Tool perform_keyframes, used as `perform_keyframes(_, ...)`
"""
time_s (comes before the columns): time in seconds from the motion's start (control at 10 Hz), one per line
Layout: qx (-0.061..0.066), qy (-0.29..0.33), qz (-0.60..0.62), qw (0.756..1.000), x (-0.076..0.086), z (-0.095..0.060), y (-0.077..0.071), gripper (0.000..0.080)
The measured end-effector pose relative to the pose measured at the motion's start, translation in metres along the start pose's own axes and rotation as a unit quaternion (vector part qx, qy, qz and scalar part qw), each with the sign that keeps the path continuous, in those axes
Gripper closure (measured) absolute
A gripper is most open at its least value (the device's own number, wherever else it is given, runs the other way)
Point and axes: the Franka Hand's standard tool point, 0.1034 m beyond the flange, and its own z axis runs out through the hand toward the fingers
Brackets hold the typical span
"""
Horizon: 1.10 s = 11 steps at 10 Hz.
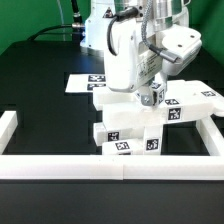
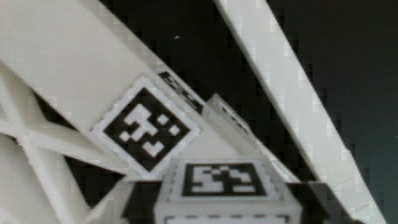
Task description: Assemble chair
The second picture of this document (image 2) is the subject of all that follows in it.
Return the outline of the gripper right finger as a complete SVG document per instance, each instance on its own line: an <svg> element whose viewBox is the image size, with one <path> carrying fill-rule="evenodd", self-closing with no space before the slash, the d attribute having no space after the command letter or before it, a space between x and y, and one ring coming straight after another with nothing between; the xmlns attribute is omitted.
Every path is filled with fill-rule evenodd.
<svg viewBox="0 0 398 224"><path fill-rule="evenodd" d="M302 206L300 224L366 224L348 214L325 183L289 183L288 187Z"/></svg>

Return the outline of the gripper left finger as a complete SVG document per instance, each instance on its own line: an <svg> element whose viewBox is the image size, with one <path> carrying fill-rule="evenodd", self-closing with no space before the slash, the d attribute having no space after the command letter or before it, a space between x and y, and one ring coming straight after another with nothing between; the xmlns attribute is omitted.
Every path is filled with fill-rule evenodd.
<svg viewBox="0 0 398 224"><path fill-rule="evenodd" d="M154 224L160 181L119 181L82 224Z"/></svg>

